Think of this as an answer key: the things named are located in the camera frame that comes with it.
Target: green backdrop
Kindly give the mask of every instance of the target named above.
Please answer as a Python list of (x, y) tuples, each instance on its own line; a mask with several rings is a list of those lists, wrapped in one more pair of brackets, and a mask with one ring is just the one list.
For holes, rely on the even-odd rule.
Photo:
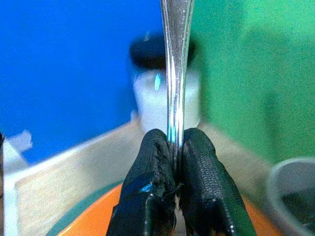
[(315, 154), (315, 1), (195, 0), (202, 108), (272, 163)]

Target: blue wall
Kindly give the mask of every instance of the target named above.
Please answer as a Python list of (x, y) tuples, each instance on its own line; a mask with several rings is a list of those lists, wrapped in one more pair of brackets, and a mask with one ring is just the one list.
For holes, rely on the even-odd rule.
[(38, 161), (130, 120), (131, 41), (161, 31), (159, 1), (2, 0), (0, 131)]

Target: silver spoon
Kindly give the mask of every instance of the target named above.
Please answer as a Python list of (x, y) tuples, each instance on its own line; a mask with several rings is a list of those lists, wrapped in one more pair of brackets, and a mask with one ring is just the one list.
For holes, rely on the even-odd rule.
[(167, 142), (179, 180), (184, 138), (187, 56), (194, 0), (161, 0), (167, 76)]

